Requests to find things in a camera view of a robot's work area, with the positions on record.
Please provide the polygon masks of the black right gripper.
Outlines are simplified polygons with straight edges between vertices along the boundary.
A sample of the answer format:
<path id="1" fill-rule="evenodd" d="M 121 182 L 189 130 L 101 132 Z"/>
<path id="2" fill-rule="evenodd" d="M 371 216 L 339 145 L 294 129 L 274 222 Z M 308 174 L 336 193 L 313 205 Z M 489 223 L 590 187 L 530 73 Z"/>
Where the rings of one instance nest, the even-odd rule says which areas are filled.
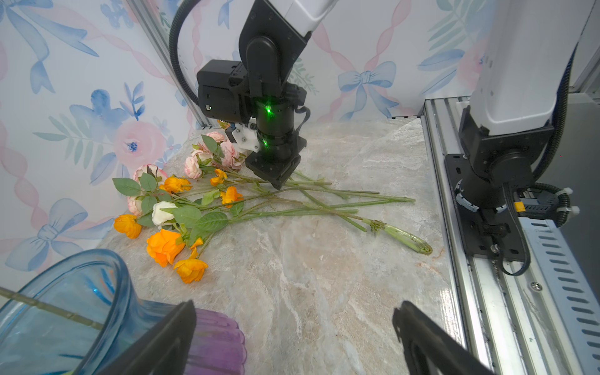
<path id="1" fill-rule="evenodd" d="M 245 165 L 258 178 L 281 190 L 300 164 L 301 150 L 287 145 L 282 147 L 261 145 L 259 151 L 252 152 L 246 158 Z"/>

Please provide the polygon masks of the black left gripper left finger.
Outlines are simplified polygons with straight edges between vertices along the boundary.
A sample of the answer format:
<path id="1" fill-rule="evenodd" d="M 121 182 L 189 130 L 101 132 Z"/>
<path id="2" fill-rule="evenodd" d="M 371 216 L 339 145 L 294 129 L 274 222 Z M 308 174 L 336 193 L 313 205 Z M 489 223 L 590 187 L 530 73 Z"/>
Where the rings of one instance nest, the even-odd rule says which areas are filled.
<path id="1" fill-rule="evenodd" d="M 183 374 L 195 328 L 195 306 L 183 302 L 99 373 Z"/>

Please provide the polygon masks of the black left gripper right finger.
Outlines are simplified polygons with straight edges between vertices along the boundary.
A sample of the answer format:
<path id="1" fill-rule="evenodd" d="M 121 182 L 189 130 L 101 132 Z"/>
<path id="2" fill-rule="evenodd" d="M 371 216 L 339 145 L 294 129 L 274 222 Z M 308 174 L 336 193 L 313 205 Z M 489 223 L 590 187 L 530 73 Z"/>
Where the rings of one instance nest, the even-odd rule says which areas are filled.
<path id="1" fill-rule="evenodd" d="M 411 374 L 492 373 L 410 301 L 394 310 L 392 325 Z"/>

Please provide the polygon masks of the blue purple glass vase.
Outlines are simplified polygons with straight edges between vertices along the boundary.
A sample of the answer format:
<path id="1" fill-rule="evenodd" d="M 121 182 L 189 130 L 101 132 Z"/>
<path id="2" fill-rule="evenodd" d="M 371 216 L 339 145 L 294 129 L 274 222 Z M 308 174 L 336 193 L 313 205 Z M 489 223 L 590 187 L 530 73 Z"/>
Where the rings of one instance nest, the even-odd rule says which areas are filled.
<path id="1" fill-rule="evenodd" d="M 3 290 L 4 374 L 242 374 L 247 351 L 225 314 L 138 297 L 115 252 L 58 262 Z"/>

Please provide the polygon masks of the orange ranunculus flower spray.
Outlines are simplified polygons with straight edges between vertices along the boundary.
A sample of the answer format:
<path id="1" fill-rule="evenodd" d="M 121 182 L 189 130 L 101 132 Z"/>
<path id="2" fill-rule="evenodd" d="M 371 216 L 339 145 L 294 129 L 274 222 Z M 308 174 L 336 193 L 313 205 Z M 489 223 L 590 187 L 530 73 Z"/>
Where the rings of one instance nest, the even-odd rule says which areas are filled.
<path id="1" fill-rule="evenodd" d="M 146 241 L 148 255 L 160 267 L 174 269 L 185 284 L 203 279 L 209 266 L 201 256 L 218 233 L 262 218 L 333 216 L 362 232 L 383 232 L 415 253 L 431 253 L 428 243 L 414 234 L 359 215 L 363 206 L 410 203 L 411 198 L 336 189 L 323 178 L 303 173 L 295 173 L 281 189 L 214 167 L 202 168 L 198 181 L 148 170 L 112 183 L 131 205 L 128 214 L 115 219 L 115 231 L 136 239 L 143 229 L 156 229 Z"/>

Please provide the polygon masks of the white lisianthus flower stem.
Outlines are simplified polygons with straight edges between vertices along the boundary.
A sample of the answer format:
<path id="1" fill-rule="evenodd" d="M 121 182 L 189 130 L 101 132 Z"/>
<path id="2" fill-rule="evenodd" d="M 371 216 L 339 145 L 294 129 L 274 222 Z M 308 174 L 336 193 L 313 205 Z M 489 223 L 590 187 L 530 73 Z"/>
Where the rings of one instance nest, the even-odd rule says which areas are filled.
<path id="1" fill-rule="evenodd" d="M 5 287 L 1 287 L 1 296 L 7 298 L 8 300 L 23 303 L 25 305 L 43 310 L 47 313 L 57 315 L 75 323 L 82 324 L 86 327 L 96 329 L 97 331 L 101 331 L 101 329 L 103 329 L 103 325 L 99 322 L 90 320 L 89 318 L 83 317 L 79 314 L 76 314 L 75 312 L 70 312 L 68 310 L 61 309 L 58 306 L 53 306 L 51 304 L 41 302 L 35 298 L 31 298 L 26 295 L 20 294 L 19 292 L 14 292 Z"/>

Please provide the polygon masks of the white rose flower stem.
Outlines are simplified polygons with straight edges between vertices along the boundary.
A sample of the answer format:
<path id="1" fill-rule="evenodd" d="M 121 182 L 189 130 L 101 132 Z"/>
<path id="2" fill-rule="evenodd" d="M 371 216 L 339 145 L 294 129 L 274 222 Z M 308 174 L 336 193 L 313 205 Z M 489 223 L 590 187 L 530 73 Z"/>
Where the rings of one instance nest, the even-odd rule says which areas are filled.
<path id="1" fill-rule="evenodd" d="M 187 234 L 187 240 L 194 241 L 198 238 L 204 238 L 206 235 L 217 233 L 229 224 L 259 218 L 330 215 L 351 221 L 361 231 L 383 232 L 415 253 L 423 255 L 433 253 L 433 247 L 415 234 L 380 220 L 361 217 L 358 214 L 360 206 L 375 206 L 376 204 L 378 204 L 377 201 L 336 206 L 316 206 L 304 203 L 294 209 L 263 211 L 261 205 L 246 208 L 242 203 L 236 203 L 230 209 L 222 206 L 201 210 L 196 206 L 178 207 L 169 202 L 160 202 L 154 205 L 153 211 L 143 215 L 138 223 L 157 228 L 173 225 Z"/>

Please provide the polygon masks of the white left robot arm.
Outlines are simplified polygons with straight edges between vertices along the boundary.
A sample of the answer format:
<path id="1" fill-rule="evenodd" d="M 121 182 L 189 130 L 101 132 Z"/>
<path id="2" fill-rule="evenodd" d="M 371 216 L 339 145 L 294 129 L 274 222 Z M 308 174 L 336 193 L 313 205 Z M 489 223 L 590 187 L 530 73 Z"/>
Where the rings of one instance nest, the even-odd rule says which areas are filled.
<path id="1" fill-rule="evenodd" d="M 384 215 L 421 228 L 434 244 L 425 256 L 384 234 L 353 234 L 331 215 L 268 214 L 236 224 L 212 240 L 211 268 L 198 285 L 170 276 L 138 240 L 116 233 L 102 242 L 127 265 L 139 295 L 161 303 L 192 300 L 238 323 L 248 374 L 408 374 L 416 351 L 439 344 L 447 359 L 473 372 L 592 374 L 599 371 L 599 304 L 559 228 L 520 219 L 531 266 L 503 272 L 496 257 L 471 256 L 477 222 L 494 194 L 509 143 L 546 125 L 567 60 L 592 11 L 590 1 L 501 1 L 483 70 L 467 102 L 425 114 L 384 139 L 384 126 L 361 131 L 332 125 L 342 140 L 344 176 L 380 177 L 385 187 L 411 186 L 420 198 Z"/>

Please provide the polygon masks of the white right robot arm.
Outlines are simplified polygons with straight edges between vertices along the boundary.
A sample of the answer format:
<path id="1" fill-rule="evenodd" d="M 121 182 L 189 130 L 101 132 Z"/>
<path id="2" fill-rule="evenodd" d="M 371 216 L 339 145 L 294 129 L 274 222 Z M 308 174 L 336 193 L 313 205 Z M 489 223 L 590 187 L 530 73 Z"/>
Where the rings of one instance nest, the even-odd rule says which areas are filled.
<path id="1" fill-rule="evenodd" d="M 298 164 L 306 140 L 295 115 L 310 115 L 306 90 L 288 81 L 333 1 L 255 1 L 239 37 L 240 62 L 211 60 L 197 73 L 195 100 L 209 118 L 256 120 L 258 148 L 246 166 L 281 189 Z"/>

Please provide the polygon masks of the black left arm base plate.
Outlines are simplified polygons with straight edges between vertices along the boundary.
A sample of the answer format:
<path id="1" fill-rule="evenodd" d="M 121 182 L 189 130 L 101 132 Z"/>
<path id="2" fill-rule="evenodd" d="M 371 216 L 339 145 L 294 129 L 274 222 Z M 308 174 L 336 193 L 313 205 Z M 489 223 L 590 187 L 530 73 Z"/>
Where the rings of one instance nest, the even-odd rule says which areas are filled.
<path id="1" fill-rule="evenodd" d="M 503 255 L 505 261 L 524 262 L 527 252 L 517 231 L 517 223 L 507 209 L 503 192 L 487 196 L 490 190 L 485 187 L 481 194 L 468 199 L 463 192 L 463 184 L 472 182 L 474 174 L 462 154 L 445 156 L 445 171 L 467 256 L 496 259 Z"/>

